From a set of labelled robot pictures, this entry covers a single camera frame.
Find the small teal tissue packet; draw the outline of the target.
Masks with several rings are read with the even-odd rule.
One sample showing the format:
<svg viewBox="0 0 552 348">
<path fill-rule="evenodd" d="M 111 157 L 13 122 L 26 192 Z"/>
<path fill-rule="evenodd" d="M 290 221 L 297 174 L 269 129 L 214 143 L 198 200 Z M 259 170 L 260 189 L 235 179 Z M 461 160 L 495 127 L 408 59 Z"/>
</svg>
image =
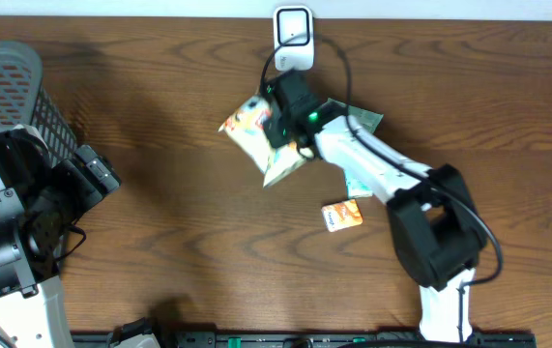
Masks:
<svg viewBox="0 0 552 348">
<path fill-rule="evenodd" d="M 372 197 L 373 191 L 350 171 L 344 171 L 344 181 L 349 199 Z"/>
</svg>

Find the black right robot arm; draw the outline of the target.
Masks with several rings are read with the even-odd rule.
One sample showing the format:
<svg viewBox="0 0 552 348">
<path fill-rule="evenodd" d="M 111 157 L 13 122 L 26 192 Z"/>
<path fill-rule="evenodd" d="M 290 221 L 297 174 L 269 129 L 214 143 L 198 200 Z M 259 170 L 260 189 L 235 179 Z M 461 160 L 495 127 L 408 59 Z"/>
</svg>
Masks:
<svg viewBox="0 0 552 348">
<path fill-rule="evenodd" d="M 420 287 L 421 336 L 464 343 L 473 333 L 469 294 L 479 254 L 492 233 L 460 172 L 434 169 L 398 153 L 368 131 L 350 106 L 320 101 L 299 71 L 261 79 L 274 114 L 264 124 L 274 147 L 293 140 L 371 189 L 387 209 L 397 259 Z"/>
</svg>

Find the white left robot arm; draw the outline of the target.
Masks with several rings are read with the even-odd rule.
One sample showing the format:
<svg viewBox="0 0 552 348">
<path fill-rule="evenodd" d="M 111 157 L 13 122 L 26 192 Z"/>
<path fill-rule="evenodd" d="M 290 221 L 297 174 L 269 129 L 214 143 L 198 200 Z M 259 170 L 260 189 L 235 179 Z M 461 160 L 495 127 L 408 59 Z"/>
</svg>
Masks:
<svg viewBox="0 0 552 348">
<path fill-rule="evenodd" d="M 71 347 L 60 263 L 77 222 L 121 180 L 81 145 L 52 163 L 30 126 L 0 127 L 0 347 Z"/>
</svg>

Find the orange tissue packet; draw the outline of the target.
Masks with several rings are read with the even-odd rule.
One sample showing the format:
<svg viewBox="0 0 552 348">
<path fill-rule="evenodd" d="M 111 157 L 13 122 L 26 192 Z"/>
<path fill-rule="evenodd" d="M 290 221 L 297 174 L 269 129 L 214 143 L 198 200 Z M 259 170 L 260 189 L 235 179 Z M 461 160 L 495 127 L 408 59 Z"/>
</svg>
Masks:
<svg viewBox="0 0 552 348">
<path fill-rule="evenodd" d="M 321 213 L 329 232 L 336 232 L 363 223 L 363 216 L 356 199 L 326 205 Z"/>
</svg>

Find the large teal wipes packet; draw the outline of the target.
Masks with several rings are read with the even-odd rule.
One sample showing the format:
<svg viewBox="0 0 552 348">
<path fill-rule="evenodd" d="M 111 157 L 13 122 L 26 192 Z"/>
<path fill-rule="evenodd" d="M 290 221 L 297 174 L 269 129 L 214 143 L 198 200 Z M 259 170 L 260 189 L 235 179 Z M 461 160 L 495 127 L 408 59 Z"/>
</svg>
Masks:
<svg viewBox="0 0 552 348">
<path fill-rule="evenodd" d="M 354 116 L 357 122 L 368 132 L 375 133 L 378 125 L 383 120 L 384 115 L 365 110 L 356 106 L 349 106 L 342 101 L 328 99 L 321 105 L 321 110 L 326 112 L 325 125 L 335 120 L 339 116 L 343 116 L 346 111 L 349 111 L 350 116 Z"/>
</svg>

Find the cream blue snack bag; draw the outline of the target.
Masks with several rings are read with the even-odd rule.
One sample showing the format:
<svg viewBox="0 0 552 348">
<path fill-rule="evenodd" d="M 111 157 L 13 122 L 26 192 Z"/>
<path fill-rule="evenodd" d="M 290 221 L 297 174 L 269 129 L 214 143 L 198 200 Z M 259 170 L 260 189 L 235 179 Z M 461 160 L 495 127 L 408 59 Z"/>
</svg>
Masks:
<svg viewBox="0 0 552 348">
<path fill-rule="evenodd" d="M 231 114 L 218 129 L 224 131 L 255 162 L 264 174 L 263 188 L 275 185 L 315 155 L 310 149 L 299 149 L 294 141 L 273 148 L 263 130 L 271 118 L 272 108 L 260 95 L 254 95 Z"/>
</svg>

